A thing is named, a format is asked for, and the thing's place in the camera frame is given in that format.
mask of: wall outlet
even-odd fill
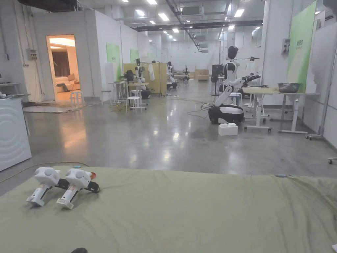
[[[290,39],[289,38],[283,39],[281,54],[288,54],[289,53],[289,47],[290,47]]]

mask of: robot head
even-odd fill
[[[141,60],[139,58],[136,59],[136,63],[137,63],[137,66],[140,66],[141,65]]]
[[[237,54],[238,54],[238,51],[239,51],[239,49],[238,49],[237,47],[230,46],[230,47],[228,48],[228,58],[234,60],[235,57],[236,57]]]

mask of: green banner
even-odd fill
[[[114,65],[115,79],[118,80],[121,76],[121,60],[119,54],[119,46],[107,43],[106,55],[108,57],[108,62],[112,62]]]
[[[298,93],[305,93],[316,2],[292,20],[288,58],[288,82],[301,83]]]
[[[136,59],[139,58],[138,50],[130,49],[130,62],[136,63]]]

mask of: white appliance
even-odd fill
[[[21,98],[0,99],[0,171],[31,157]]]

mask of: ceiling pipe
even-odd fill
[[[177,25],[154,25],[154,26],[140,26],[132,27],[138,32],[145,31],[165,31],[172,30],[173,28],[181,30],[190,30],[190,26],[193,26],[193,30],[197,29],[208,29],[208,28],[224,28],[230,25],[235,25],[236,27],[242,26],[262,26],[263,20],[252,20],[252,21],[229,21],[229,22],[210,22],[210,23],[187,23],[187,24],[177,24]]]
[[[200,52],[201,48],[200,48],[199,45],[197,44],[195,38],[193,38],[192,34],[189,32],[189,26],[186,26],[186,24],[183,24],[183,22],[180,20],[180,17],[179,17],[180,12],[179,12],[179,9],[178,9],[176,3],[174,2],[174,0],[172,0],[172,1],[173,1],[174,5],[176,6],[177,11],[176,11],[176,10],[174,9],[174,7],[170,4],[170,1],[169,1],[169,0],[165,0],[165,1],[166,1],[167,5],[170,7],[170,9],[171,9],[171,11],[173,12],[173,14],[174,14],[174,15],[176,16],[176,18],[178,19],[180,25],[184,27],[183,29],[186,31],[186,33],[187,33],[188,36],[191,38],[191,40],[193,41],[194,45],[198,48],[198,51]]]

